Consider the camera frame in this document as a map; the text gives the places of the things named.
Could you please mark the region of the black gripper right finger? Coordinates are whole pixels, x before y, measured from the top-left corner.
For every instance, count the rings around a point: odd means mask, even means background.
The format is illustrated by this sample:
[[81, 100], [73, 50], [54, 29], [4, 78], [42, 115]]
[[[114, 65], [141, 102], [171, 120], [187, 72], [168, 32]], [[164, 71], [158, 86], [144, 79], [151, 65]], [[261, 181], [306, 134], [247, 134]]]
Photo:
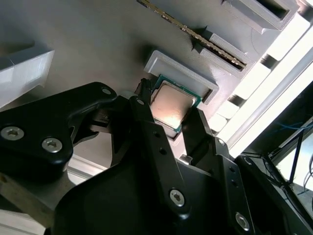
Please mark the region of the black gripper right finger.
[[287, 200], [247, 156], [233, 159], [214, 136], [202, 110], [190, 108], [182, 122], [191, 165], [209, 173], [221, 189], [227, 226], [235, 235], [306, 235], [308, 212], [281, 177]]

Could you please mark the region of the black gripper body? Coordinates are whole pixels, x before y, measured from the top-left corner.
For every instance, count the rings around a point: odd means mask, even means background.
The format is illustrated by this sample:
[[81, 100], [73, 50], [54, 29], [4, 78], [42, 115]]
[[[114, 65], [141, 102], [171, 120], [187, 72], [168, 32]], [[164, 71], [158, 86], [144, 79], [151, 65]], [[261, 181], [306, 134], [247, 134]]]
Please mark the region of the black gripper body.
[[150, 173], [127, 161], [71, 189], [55, 211], [55, 235], [233, 235], [221, 188], [206, 172], [178, 164], [191, 202], [175, 220], [160, 204]]

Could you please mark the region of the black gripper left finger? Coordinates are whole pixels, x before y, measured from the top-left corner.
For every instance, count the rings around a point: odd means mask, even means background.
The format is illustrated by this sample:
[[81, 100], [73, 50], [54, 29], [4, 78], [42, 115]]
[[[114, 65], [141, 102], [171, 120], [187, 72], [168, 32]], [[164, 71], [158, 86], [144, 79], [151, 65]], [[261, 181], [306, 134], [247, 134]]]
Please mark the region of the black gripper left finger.
[[140, 163], [151, 176], [160, 204], [174, 219], [191, 205], [163, 127], [150, 110], [151, 83], [142, 79], [125, 99], [93, 82], [0, 114], [0, 170], [35, 182], [61, 177], [74, 146], [99, 132], [112, 138], [112, 165]]

